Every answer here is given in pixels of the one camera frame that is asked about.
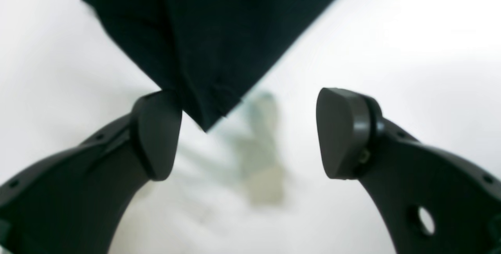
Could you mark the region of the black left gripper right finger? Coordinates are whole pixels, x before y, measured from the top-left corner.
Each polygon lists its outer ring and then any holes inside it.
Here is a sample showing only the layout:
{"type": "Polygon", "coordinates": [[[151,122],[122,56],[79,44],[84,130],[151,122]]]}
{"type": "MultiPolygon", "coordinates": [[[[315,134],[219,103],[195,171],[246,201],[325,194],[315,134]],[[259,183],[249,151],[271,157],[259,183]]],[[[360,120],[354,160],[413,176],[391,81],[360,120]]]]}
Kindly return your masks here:
{"type": "Polygon", "coordinates": [[[325,173],[357,180],[398,254],[499,254],[500,180],[425,145],[388,119],[376,99],[322,88],[315,118],[325,173]]]}

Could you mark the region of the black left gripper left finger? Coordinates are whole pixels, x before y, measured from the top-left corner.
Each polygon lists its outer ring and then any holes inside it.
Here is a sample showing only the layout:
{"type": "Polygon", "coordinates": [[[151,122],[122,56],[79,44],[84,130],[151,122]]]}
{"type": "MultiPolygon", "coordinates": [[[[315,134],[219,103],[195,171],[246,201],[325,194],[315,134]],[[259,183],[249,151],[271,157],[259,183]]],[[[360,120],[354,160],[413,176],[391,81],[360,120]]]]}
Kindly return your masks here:
{"type": "Polygon", "coordinates": [[[177,94],[139,98],[80,145],[1,186],[2,254],[107,254],[134,195],[168,178],[182,121],[177,94]]]}

